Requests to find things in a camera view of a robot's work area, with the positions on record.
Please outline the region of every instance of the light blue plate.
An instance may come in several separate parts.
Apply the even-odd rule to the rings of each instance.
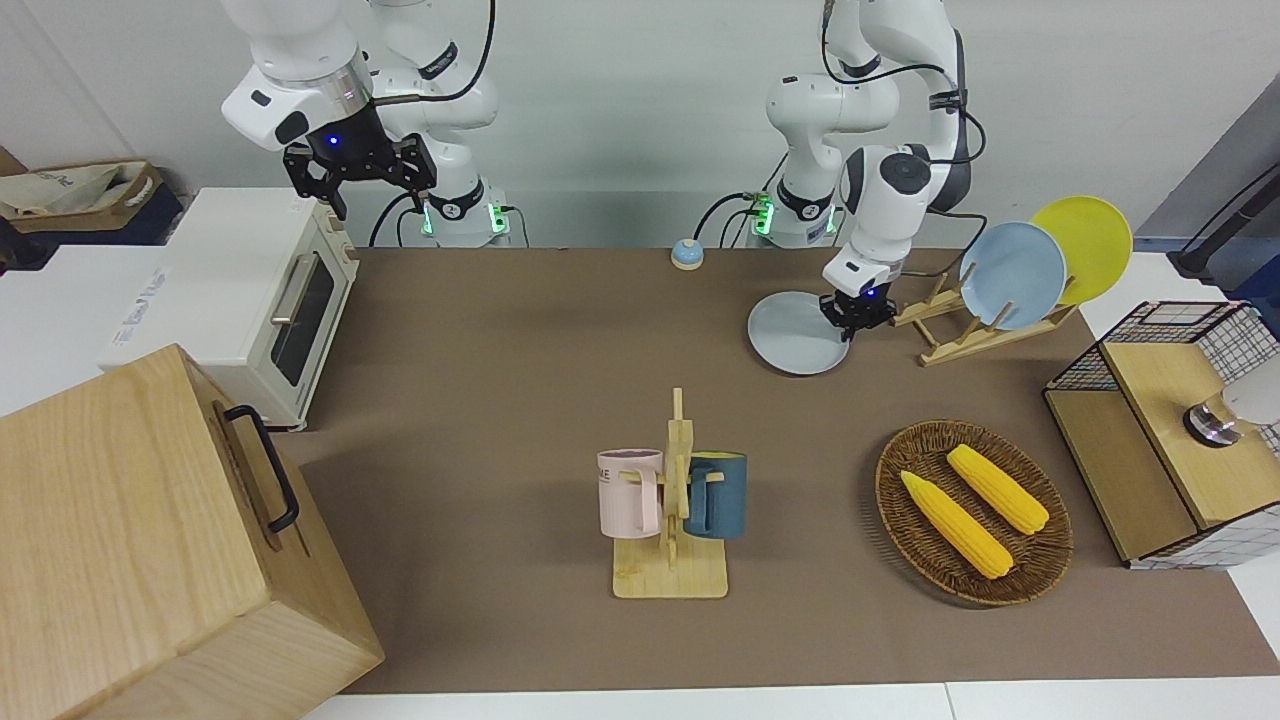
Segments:
[[[961,277],[977,263],[960,288],[965,307],[991,325],[1006,302],[1014,309],[996,329],[1016,331],[1044,319],[1066,287],[1066,260],[1053,236],[1030,223],[1004,223],[973,243],[960,263]]]

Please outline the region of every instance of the mug handle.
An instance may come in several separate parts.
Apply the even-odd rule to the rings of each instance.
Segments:
[[[662,507],[658,506],[658,473],[649,468],[640,473],[640,529],[657,533],[662,525]]]
[[[709,509],[707,507],[707,468],[689,469],[689,529],[695,533],[705,533]]]

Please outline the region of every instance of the mug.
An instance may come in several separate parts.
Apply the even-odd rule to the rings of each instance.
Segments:
[[[685,532],[713,539],[733,539],[746,532],[746,455],[694,452]]]
[[[599,468],[600,532],[611,538],[636,539],[662,529],[658,475],[660,450],[607,450],[595,456]]]

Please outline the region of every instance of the black handle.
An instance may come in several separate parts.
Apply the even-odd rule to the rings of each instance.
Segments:
[[[280,482],[280,495],[284,496],[284,515],[280,515],[275,520],[266,524],[266,529],[273,533],[279,533],[280,530],[288,528],[298,519],[298,497],[293,495],[293,486],[289,484],[289,475],[284,471],[284,465],[280,464],[280,456],[275,454],[275,445],[271,443],[271,438],[266,434],[266,423],[262,421],[262,416],[257,414],[251,405],[237,405],[230,410],[223,413],[227,421],[234,421],[241,418],[248,418],[253,420],[253,429],[257,430],[257,437],[262,439],[262,448],[266,450],[266,459],[271,461],[271,470],[275,471],[275,479]]]

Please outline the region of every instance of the plate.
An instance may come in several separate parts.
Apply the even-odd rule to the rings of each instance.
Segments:
[[[947,462],[947,452],[968,443],[1009,473],[1048,510],[1044,529],[1024,536],[992,510]],[[1014,556],[1014,569],[988,580],[929,524],[902,484],[910,470],[937,484],[987,528]],[[890,538],[908,562],[950,594],[983,606],[1028,602],[1057,585],[1071,564],[1071,520],[1057,488],[1014,443],[959,420],[928,420],[897,433],[876,465],[876,505]]]
[[[827,322],[812,292],[776,292],[756,302],[746,334],[765,363],[792,375],[826,373],[849,354],[840,328]]]
[[[1129,266],[1133,231],[1115,205],[1076,195],[1055,200],[1032,217],[1032,224],[1053,236],[1073,278],[1062,291],[1064,305],[1079,305],[1111,290]]]
[[[1002,223],[982,233],[960,263],[965,307],[992,325],[1006,302],[1014,309],[996,329],[1016,331],[1044,319],[1062,297],[1066,260],[1053,236],[1030,223]]]

